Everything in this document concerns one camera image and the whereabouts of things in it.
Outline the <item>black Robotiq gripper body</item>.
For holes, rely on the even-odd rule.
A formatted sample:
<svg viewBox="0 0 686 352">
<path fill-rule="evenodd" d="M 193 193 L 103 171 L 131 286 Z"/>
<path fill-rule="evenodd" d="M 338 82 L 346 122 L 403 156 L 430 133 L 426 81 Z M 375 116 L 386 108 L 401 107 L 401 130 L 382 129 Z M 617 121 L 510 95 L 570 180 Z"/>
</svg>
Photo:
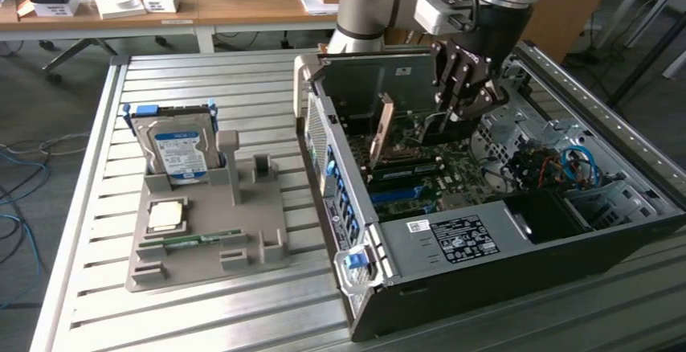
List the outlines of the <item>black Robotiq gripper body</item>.
<svg viewBox="0 0 686 352">
<path fill-rule="evenodd" d="M 485 70 L 485 80 L 498 73 L 521 39 L 533 9 L 533 5 L 510 8 L 481 4 L 477 14 L 466 6 L 450 16 L 449 24 L 457 32 L 450 35 L 449 45 L 457 55 L 465 55 L 467 61 Z"/>
</svg>

